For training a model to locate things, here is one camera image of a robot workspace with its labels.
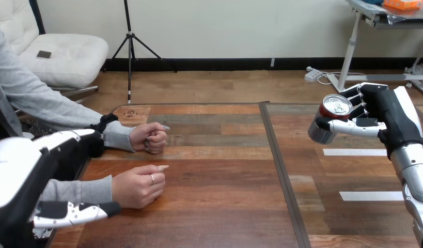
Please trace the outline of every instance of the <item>white desk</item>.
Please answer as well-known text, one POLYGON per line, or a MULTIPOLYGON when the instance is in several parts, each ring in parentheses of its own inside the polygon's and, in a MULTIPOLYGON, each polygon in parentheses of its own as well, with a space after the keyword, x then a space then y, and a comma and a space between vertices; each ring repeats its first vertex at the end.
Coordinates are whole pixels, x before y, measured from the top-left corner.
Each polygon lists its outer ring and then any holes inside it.
POLYGON ((386 12, 383 8, 367 4, 362 0, 347 0, 350 6, 353 8, 353 14, 356 16, 354 23, 353 33, 351 34, 350 41, 348 43, 347 53, 345 54, 345 60, 343 62, 342 71, 340 73, 339 80, 336 76, 329 74, 327 75, 328 80, 332 83, 338 92, 344 90, 346 81, 410 81, 417 88, 423 92, 423 72, 420 75, 414 75, 412 73, 404 74, 385 74, 385 75, 348 75, 350 68, 350 62, 353 57, 354 49, 356 47, 357 34, 360 24, 362 22, 367 23, 369 26, 374 28, 390 28, 390 29, 423 29, 423 20, 413 22, 404 21, 394 24, 389 24, 387 20, 386 12))

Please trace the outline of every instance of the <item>robotic hand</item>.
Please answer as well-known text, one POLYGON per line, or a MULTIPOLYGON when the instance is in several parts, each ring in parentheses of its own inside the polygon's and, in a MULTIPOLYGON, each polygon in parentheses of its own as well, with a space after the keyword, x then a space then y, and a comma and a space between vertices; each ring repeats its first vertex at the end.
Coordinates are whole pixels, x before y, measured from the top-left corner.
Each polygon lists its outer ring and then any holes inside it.
POLYGON ((403 186, 413 231, 423 247, 423 135, 408 93, 404 87, 389 90, 387 85, 362 83, 341 95, 355 107, 348 119, 318 115, 317 128, 380 139, 403 186))
POLYGON ((57 132, 35 141, 22 137, 0 141, 0 247, 35 247, 33 228, 67 227, 120 212, 116 202, 76 206, 70 202, 38 202, 58 161, 83 146, 88 146, 92 157, 100 156, 102 134, 84 129, 57 132))

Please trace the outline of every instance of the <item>smartphone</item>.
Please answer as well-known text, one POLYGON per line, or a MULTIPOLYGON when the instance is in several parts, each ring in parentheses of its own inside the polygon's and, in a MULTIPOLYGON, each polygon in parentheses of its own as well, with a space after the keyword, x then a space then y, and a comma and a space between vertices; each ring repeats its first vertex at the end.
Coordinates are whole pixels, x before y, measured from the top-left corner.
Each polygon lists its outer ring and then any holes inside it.
POLYGON ((51 52, 46 52, 46 51, 39 51, 38 55, 36 55, 37 58, 44 58, 44 59, 49 59, 52 56, 51 52))

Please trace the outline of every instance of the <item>power strip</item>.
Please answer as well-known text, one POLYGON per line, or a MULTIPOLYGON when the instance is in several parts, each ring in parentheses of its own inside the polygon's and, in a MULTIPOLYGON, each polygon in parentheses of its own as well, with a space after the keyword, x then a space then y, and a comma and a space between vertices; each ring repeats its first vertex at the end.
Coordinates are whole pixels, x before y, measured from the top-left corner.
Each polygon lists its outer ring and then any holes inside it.
POLYGON ((304 76, 304 80, 309 82, 316 82, 322 76, 322 73, 316 69, 310 68, 310 72, 304 76))

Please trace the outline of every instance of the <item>white tape strip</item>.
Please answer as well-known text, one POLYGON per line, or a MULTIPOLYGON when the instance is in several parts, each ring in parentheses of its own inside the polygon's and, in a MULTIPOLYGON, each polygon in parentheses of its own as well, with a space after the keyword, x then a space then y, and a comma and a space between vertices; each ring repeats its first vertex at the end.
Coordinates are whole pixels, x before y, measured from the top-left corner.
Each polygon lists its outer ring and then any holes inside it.
POLYGON ((339 192, 345 202, 381 202, 381 201, 403 201, 401 191, 341 191, 339 192))
POLYGON ((324 149, 324 156, 382 156, 386 149, 324 149))

